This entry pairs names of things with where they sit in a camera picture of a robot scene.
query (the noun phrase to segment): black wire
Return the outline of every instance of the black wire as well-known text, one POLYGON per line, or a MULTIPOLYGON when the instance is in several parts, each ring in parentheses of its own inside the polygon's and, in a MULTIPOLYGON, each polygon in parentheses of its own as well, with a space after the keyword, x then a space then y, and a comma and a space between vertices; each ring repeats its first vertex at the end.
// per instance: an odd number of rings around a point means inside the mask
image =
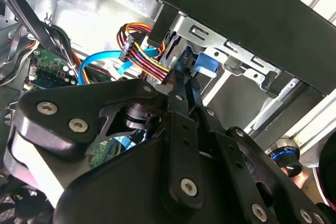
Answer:
MULTIPOLYGON (((122 27, 120 27, 119 32, 118 32, 118 37, 119 37, 119 40, 120 40, 120 42, 121 42, 122 47, 124 47, 124 45, 125 45, 124 42, 123 42, 123 37, 124 37, 124 38, 127 37, 127 36, 126 36, 126 33, 125 33, 126 25, 127 25, 127 24, 125 24, 125 25, 123 25, 122 27)), ((137 52, 137 56, 138 56, 138 57, 141 57, 141 59, 145 60, 146 62, 148 62, 148 64, 150 64, 151 66, 153 66, 153 68, 155 68, 156 70, 158 70, 154 65, 152 65, 151 62, 149 62, 146 58, 144 58, 144 57, 140 54, 140 52, 139 52, 139 50, 137 49, 137 47, 133 46, 132 49, 135 49, 135 51, 137 52)), ((152 69, 148 68, 146 65, 144 65, 144 64, 142 64, 140 61, 138 61, 138 60, 136 59, 136 56, 135 56, 131 51, 129 52, 129 56, 132 57, 132 59, 133 59, 135 62, 137 62, 142 68, 144 68, 144 69, 145 69, 146 71, 148 71, 149 73, 153 74, 154 76, 158 76, 158 77, 160 77, 160 78, 162 78, 162 79, 164 78, 164 77, 161 76, 160 74, 156 73, 155 71, 153 71, 152 69)))
POLYGON ((23 25, 19 25, 14 32, 12 43, 11 43, 11 48, 9 49, 9 54, 5 61, 6 63, 11 62, 15 58, 16 51, 20 43, 22 30, 23 30, 23 25))
POLYGON ((75 61, 72 49, 71 49, 71 42, 65 31, 63 31, 58 26, 46 26, 50 37, 52 38, 53 42, 57 46, 58 50, 60 51, 61 58, 68 62, 70 66, 76 66, 74 70, 76 71, 76 78, 78 77, 79 72, 79 65, 75 61))
POLYGON ((4 0, 4 2, 44 48, 54 49, 55 46, 48 33, 26 0, 4 0))
POLYGON ((11 79, 13 76, 15 76, 18 73, 18 71, 20 70, 20 63, 22 61, 22 58, 29 50, 30 49, 24 49, 19 53, 19 55, 17 56, 17 61, 14 65, 14 68, 11 70, 11 72, 8 75, 6 75, 4 78, 0 80, 0 86, 4 85, 9 79, 11 79))

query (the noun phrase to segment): yellow wire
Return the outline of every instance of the yellow wire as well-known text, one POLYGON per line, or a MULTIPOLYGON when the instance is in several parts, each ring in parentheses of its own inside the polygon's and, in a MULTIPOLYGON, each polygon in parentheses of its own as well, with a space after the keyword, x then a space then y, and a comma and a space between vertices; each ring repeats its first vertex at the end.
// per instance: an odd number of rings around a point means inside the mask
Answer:
POLYGON ((152 58, 149 57, 149 56, 144 52, 144 50, 142 50, 142 48, 140 47, 139 43, 137 43, 137 42, 135 41, 134 44, 135 44, 135 46, 138 48, 138 50, 140 51, 140 53, 141 53, 147 60, 149 60, 152 64, 156 65, 156 66, 157 66, 158 68, 160 68, 160 69, 163 69, 164 71, 169 72, 169 69, 168 69, 168 68, 166 68, 166 67, 164 67, 164 66, 158 64, 156 61, 152 60, 152 58))
MULTIPOLYGON (((75 54, 75 52, 72 51, 72 53, 73 53, 73 55, 77 58, 77 60, 79 61, 79 64, 81 64, 82 61, 78 58, 78 56, 75 54)), ((83 72, 82 72, 82 73, 83 73, 83 76, 84 76, 84 79, 85 79, 86 83, 87 83, 87 84, 90 84, 91 82, 90 82, 90 80, 89 80, 89 78, 88 78, 88 76, 87 76, 87 74, 86 74, 85 69, 83 69, 83 72)))
POLYGON ((128 33, 128 35, 129 35, 129 34, 130 34, 130 32, 129 32, 129 28, 130 28, 130 26, 136 26, 136 25, 138 25, 138 26, 144 26, 144 27, 147 27, 147 28, 152 29, 152 27, 151 27, 150 25, 147 25, 147 24, 145 24, 145 23, 128 23, 128 24, 126 25, 126 27, 125 27, 125 31, 126 31, 126 33, 128 33))

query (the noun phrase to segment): silver screw head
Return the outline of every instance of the silver screw head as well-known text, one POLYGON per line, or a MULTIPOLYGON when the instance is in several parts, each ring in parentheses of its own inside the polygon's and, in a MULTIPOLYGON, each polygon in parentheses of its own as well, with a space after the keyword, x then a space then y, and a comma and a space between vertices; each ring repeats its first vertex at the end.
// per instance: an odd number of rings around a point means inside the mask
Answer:
POLYGON ((300 214, 306 222, 313 223, 313 219, 310 217, 310 215, 305 210, 300 209, 300 214))
POLYGON ((53 115, 58 111, 57 106, 52 102, 40 102, 36 108, 38 112, 44 115, 53 115))
POLYGON ((143 89, 146 90, 147 92, 152 92, 152 89, 148 86, 143 86, 143 89))
POLYGON ((211 109, 206 109, 206 112, 208 112, 208 114, 211 116, 215 115, 215 112, 213 112, 211 109))
POLYGON ((244 136, 243 132, 242 132, 242 131, 240 131, 240 130, 236 130, 236 133, 237 133, 237 135, 238 135, 238 136, 241 136, 241 137, 243 137, 243 136, 244 136))
POLYGON ((181 180, 181 189, 185 192, 185 194, 191 197, 195 197, 197 194, 197 186, 188 178, 183 178, 181 180))
POLYGON ((315 216, 315 218, 318 220, 318 222, 320 224, 324 224, 324 220, 322 219, 322 217, 317 213, 317 212, 313 212, 313 215, 315 216))
POLYGON ((263 208, 259 206, 258 204, 252 204, 252 212, 253 214, 261 221, 266 222, 267 221, 267 215, 263 208))
POLYGON ((177 99, 179 99, 180 101, 183 101, 183 98, 182 98, 180 95, 177 94, 175 97, 176 97, 177 99))
POLYGON ((77 133, 84 133, 88 130, 89 126, 86 121, 80 118, 71 119, 69 122, 69 128, 77 133))

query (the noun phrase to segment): red wire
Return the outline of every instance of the red wire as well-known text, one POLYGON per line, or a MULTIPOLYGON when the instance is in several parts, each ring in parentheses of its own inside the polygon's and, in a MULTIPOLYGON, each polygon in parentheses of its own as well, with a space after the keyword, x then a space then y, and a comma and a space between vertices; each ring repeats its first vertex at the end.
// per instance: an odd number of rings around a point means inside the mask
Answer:
MULTIPOLYGON (((148 27, 145 27, 145 26, 141 26, 141 25, 133 25, 133 26, 130 26, 130 28, 132 28, 132 27, 139 27, 139 28, 142 28, 142 29, 146 30, 146 31, 149 32, 149 33, 152 31, 151 28, 148 28, 148 27)), ((158 51, 159 51, 160 54, 162 53, 162 49, 161 49, 161 48, 158 48, 158 51)))
POLYGON ((159 80, 159 81, 163 81, 163 79, 159 76, 157 76, 156 74, 154 73, 150 73, 148 71, 148 69, 144 69, 138 62, 135 61, 135 59, 132 59, 131 57, 127 57, 130 62, 132 62, 134 65, 138 66, 142 71, 144 71, 145 73, 149 74, 150 76, 154 77, 155 79, 159 80))
MULTIPOLYGON (((122 50, 122 47, 120 45, 120 42, 119 42, 119 37, 117 36, 118 40, 118 44, 119 44, 119 47, 121 48, 122 50)), ((159 74, 162 78, 165 78, 166 76, 166 73, 164 73, 163 71, 157 69, 156 67, 154 67, 153 65, 149 64, 147 61, 145 61, 141 56, 138 56, 138 54, 136 53, 136 51, 134 49, 131 49, 130 50, 131 53, 133 54, 133 56, 139 61, 141 62, 143 65, 145 65, 147 68, 149 68, 151 71, 155 72, 156 74, 159 74)))
POLYGON ((147 68, 149 68, 153 72, 159 74, 161 77, 166 76, 166 74, 164 72, 160 71, 157 68, 154 68, 151 64, 149 64, 147 61, 145 61, 141 56, 139 56, 134 49, 131 49, 131 53, 132 53, 133 57, 135 59, 137 59, 137 61, 141 62, 143 65, 145 65, 147 68))

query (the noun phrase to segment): green circuit board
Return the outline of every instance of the green circuit board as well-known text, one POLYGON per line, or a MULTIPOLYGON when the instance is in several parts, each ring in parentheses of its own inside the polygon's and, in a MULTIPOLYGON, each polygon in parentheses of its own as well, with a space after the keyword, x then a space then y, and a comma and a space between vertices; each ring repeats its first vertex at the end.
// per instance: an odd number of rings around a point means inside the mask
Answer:
MULTIPOLYGON (((68 66, 67 62, 60 59, 58 56, 45 49, 38 48, 35 50, 37 54, 32 57, 32 62, 35 64, 38 71, 43 71, 51 76, 55 76, 57 79, 64 80, 65 78, 76 80, 74 76, 69 75, 69 72, 63 71, 64 66, 68 66)), ((97 71, 93 67, 86 67, 92 75, 96 76, 100 81, 110 81, 110 77, 100 71, 97 71)))
POLYGON ((97 144, 91 152, 89 152, 89 166, 91 169, 101 165, 102 163, 117 156, 121 151, 121 144, 115 140, 108 140, 97 144))

